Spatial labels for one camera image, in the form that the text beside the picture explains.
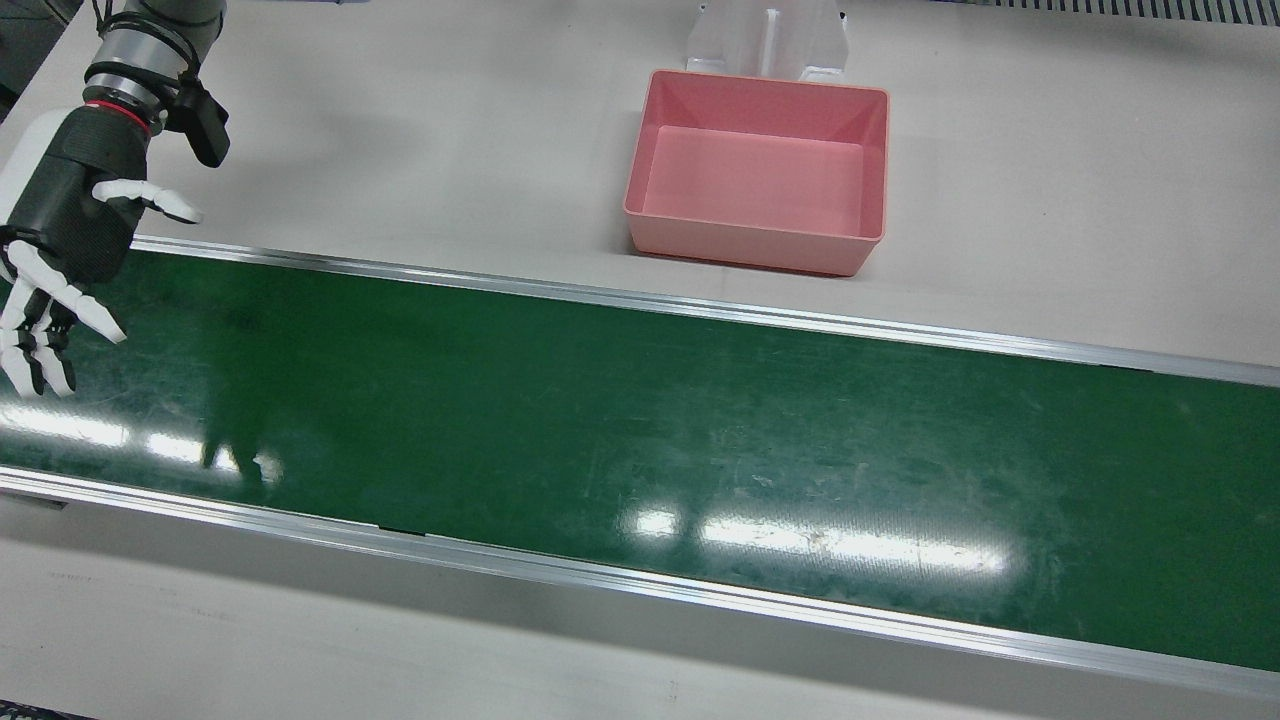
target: white table surface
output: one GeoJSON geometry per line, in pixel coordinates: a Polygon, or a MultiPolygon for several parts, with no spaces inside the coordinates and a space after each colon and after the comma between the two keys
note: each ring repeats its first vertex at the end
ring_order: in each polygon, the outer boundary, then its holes
{"type": "MultiPolygon", "coordinates": [[[[892,96],[887,234],[852,279],[637,255],[645,86],[687,0],[233,0],[204,78],[232,155],[152,145],[168,237],[1280,366],[1280,32],[849,1],[892,96]]],[[[74,104],[82,12],[0,127],[74,104]]]]}

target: robotic hand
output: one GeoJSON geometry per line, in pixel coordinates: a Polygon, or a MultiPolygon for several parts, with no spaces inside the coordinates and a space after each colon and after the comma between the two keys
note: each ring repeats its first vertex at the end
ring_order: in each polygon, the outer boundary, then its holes
{"type": "Polygon", "coordinates": [[[86,104],[32,123],[0,173],[0,277],[13,283],[0,369],[23,397],[46,386],[74,392],[63,354],[77,322],[124,340],[87,290],[119,272],[145,209],[200,222],[182,196],[147,182],[146,152],[168,128],[186,133],[205,165],[225,158],[227,111],[198,81],[224,13],[225,0],[128,0],[118,13],[108,0],[86,104]]]}

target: conveyor belt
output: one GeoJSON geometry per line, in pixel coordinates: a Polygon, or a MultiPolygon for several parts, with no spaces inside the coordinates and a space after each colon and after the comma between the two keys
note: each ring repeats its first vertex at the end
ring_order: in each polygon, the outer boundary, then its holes
{"type": "Polygon", "coordinates": [[[0,464],[1280,670],[1277,388],[146,252],[102,297],[0,464]]]}

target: pink plastic bin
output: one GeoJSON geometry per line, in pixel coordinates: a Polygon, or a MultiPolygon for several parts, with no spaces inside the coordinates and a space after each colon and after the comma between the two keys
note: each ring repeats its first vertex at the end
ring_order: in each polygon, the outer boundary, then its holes
{"type": "Polygon", "coordinates": [[[643,252],[852,275],[884,234],[888,94],[658,70],[627,184],[643,252]]]}

